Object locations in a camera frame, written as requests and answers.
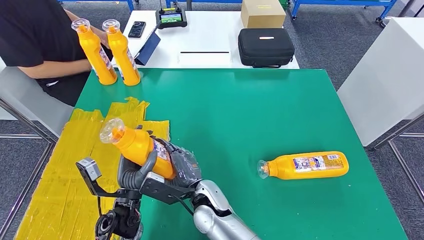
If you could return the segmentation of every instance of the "controller screen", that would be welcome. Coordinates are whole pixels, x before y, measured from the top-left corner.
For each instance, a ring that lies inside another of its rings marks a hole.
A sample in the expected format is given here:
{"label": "controller screen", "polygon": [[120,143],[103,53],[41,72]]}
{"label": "controller screen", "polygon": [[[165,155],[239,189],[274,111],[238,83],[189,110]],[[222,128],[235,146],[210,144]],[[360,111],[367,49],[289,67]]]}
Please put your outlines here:
{"label": "controller screen", "polygon": [[161,15],[160,21],[163,24],[175,23],[175,22],[181,22],[182,18],[181,18],[181,14],[179,14],[179,13],[177,13],[177,14],[167,14],[167,15]]}

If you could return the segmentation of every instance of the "bottle neck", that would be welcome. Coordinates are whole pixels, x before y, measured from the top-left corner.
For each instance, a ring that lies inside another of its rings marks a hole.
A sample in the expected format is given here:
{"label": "bottle neck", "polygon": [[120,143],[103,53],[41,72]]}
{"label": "bottle neck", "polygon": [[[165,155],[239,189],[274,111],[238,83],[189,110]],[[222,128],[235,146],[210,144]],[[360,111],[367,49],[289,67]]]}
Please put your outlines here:
{"label": "bottle neck", "polygon": [[279,173],[277,161],[275,161],[275,160],[269,161],[268,162],[268,170],[269,170],[270,176],[277,177],[278,173]]}
{"label": "bottle neck", "polygon": [[122,137],[113,144],[119,149],[126,149],[134,142],[135,138],[136,131],[134,129],[125,127]]}
{"label": "bottle neck", "polygon": [[114,33],[108,33],[107,34],[107,39],[109,41],[117,41],[117,40],[122,40],[124,35],[122,34],[122,32],[120,30],[118,30],[117,32]]}
{"label": "bottle neck", "polygon": [[90,28],[85,32],[78,32],[78,37],[80,39],[99,38]]}

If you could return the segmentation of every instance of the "cardboard box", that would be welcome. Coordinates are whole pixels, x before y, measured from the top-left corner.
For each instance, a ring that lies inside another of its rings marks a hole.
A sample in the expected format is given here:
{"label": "cardboard box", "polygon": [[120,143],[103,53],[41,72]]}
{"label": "cardboard box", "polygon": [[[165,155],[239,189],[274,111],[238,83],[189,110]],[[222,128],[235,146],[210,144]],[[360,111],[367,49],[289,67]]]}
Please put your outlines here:
{"label": "cardboard box", "polygon": [[281,28],[286,12],[279,0],[243,0],[241,21],[249,29]]}

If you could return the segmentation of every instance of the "yellow plastic sheet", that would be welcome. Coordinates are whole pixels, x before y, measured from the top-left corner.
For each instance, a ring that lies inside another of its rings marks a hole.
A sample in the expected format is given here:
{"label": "yellow plastic sheet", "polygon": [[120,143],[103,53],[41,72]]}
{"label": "yellow plastic sheet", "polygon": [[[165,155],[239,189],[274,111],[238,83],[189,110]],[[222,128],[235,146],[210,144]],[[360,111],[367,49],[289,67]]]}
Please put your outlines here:
{"label": "yellow plastic sheet", "polygon": [[[128,102],[111,104],[106,118],[100,111],[75,109],[16,233],[16,240],[93,240],[99,217],[97,198],[91,195],[75,163],[87,156],[96,160],[102,177],[99,185],[108,192],[118,188],[117,170],[120,153],[111,144],[99,140],[99,131],[110,118],[121,118],[125,125],[144,130],[169,140],[169,121],[144,121],[148,102],[133,97]],[[113,207],[113,198],[102,197],[103,213]]]}

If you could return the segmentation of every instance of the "plastic bottle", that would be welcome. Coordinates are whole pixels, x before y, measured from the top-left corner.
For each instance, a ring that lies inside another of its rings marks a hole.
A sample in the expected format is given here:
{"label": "plastic bottle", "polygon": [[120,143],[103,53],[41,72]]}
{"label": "plastic bottle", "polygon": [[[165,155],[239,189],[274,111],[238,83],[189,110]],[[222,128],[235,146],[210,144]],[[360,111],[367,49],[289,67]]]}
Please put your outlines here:
{"label": "plastic bottle", "polygon": [[128,49],[128,40],[121,33],[120,23],[115,19],[109,19],[103,22],[103,30],[107,33],[109,47],[123,79],[123,83],[127,86],[139,84],[141,78],[136,62]]}
{"label": "plastic bottle", "polygon": [[71,26],[78,33],[79,44],[98,76],[98,81],[103,85],[114,84],[117,81],[117,73],[100,45],[100,38],[90,29],[90,22],[79,18],[73,21]]}
{"label": "plastic bottle", "polygon": [[331,178],[342,176],[348,170],[348,160],[339,151],[282,155],[272,161],[260,160],[257,164],[262,179],[268,176],[283,180]]}
{"label": "plastic bottle", "polygon": [[124,157],[141,166],[149,153],[156,150],[157,159],[152,171],[169,180],[176,176],[165,146],[151,138],[147,131],[126,127],[120,118],[106,123],[100,131],[100,140],[105,144],[114,144]]}

